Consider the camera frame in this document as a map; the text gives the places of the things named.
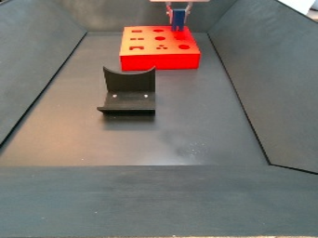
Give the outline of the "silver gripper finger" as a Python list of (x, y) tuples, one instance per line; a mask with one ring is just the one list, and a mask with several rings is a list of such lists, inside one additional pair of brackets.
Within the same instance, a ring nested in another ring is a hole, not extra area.
[(189, 15), (190, 8), (192, 8), (192, 2), (186, 2), (184, 22), (185, 22), (186, 16)]
[(166, 15), (168, 15), (168, 23), (172, 24), (172, 8), (170, 8), (170, 2), (165, 2), (165, 8), (166, 8)]

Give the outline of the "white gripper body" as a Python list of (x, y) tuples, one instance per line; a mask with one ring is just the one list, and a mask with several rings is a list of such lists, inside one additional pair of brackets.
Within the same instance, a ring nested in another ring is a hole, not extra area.
[(149, 0), (150, 2), (172, 2), (172, 3), (182, 3), (182, 2), (209, 2), (210, 0)]

